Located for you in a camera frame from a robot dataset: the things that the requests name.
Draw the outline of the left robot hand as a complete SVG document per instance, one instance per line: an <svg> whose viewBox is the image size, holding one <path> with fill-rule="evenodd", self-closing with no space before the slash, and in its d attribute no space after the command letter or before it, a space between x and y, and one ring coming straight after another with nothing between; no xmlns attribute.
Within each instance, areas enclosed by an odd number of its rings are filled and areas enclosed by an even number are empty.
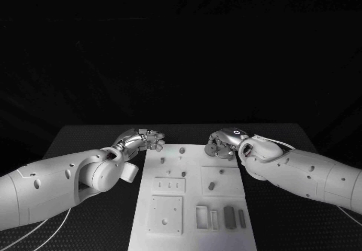
<svg viewBox="0 0 362 251"><path fill-rule="evenodd" d="M123 152L127 159L133 159L140 151L162 151L165 134L150 129L130 129L116 139L113 147Z"/></svg>

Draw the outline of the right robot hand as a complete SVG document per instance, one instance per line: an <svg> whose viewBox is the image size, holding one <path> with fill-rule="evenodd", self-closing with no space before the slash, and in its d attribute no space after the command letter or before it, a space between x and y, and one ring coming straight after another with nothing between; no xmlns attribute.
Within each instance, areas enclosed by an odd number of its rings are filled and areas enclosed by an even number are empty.
<svg viewBox="0 0 362 251"><path fill-rule="evenodd" d="M214 132L205 145L205 153L231 161L240 150L241 143L250 138L248 134L238 128L224 128Z"/></svg>

